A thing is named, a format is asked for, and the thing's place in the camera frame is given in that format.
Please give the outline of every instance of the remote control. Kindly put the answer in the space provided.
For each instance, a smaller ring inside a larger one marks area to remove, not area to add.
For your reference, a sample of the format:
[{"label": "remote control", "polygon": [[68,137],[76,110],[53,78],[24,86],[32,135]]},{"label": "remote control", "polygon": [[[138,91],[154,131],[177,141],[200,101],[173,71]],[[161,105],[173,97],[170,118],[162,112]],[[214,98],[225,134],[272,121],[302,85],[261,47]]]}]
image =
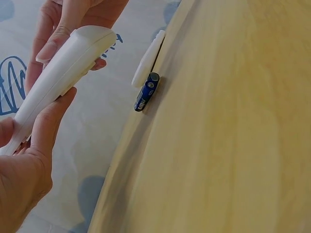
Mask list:
[{"label": "remote control", "polygon": [[32,133],[37,115],[67,93],[95,65],[95,60],[117,40],[108,28],[83,26],[74,30],[44,68],[14,117],[10,142],[0,155],[13,155]]}]

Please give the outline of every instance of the protective plastic sheet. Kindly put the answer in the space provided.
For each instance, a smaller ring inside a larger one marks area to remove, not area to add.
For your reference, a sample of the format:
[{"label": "protective plastic sheet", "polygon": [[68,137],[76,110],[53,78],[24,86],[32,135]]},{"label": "protective plastic sheet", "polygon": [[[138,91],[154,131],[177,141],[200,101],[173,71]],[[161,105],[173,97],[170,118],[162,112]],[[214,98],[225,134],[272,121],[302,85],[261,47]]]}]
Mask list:
[{"label": "protective plastic sheet", "polygon": [[[21,233],[86,233],[114,149],[139,90],[131,80],[141,57],[165,29],[180,0],[130,0],[113,30],[107,67],[76,85],[53,154],[53,189],[33,209]],[[0,0],[0,119],[25,98],[26,65],[42,0]]]}]

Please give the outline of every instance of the light wood grain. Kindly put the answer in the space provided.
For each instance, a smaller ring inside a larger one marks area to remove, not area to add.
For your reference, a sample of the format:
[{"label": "light wood grain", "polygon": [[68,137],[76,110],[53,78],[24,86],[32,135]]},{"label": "light wood grain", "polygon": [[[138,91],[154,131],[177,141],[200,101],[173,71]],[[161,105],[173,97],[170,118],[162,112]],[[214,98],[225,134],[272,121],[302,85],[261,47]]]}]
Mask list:
[{"label": "light wood grain", "polygon": [[89,232],[310,233],[311,1],[183,0],[154,71]]}]

